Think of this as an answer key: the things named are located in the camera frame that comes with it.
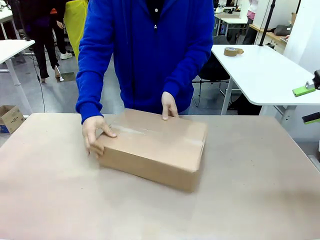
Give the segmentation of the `person's left hand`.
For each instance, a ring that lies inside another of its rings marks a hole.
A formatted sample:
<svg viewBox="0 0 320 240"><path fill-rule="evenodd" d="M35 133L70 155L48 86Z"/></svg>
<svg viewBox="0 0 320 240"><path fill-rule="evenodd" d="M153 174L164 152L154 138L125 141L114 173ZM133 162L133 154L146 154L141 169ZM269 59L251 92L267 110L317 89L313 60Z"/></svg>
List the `person's left hand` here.
<svg viewBox="0 0 320 240"><path fill-rule="evenodd" d="M168 120L169 116L178 118L178 109L175 102L174 97L169 93L164 91L161 96L161 103L162 103L162 119Z"/></svg>

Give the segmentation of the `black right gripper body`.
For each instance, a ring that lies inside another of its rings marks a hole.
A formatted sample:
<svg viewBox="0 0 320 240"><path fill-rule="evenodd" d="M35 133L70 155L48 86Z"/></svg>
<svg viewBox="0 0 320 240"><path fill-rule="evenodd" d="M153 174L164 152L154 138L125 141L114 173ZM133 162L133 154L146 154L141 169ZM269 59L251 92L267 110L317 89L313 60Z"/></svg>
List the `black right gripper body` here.
<svg viewBox="0 0 320 240"><path fill-rule="evenodd" d="M312 79L314 88L316 90L320 89L320 70L314 72L314 78Z"/></svg>

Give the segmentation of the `person's right hand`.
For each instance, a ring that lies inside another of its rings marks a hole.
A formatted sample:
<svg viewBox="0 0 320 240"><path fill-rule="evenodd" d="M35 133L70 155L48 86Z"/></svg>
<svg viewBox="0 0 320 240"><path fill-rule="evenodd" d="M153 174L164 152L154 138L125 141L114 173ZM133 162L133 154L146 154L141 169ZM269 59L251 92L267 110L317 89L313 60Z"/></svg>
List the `person's right hand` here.
<svg viewBox="0 0 320 240"><path fill-rule="evenodd" d="M97 158L103 156L105 147L98 144L96 138L97 130L102 132L110 138L116 138L117 135L106 123L102 116L92 116L87 118L82 124L82 136L85 148L88 154L94 154Z"/></svg>

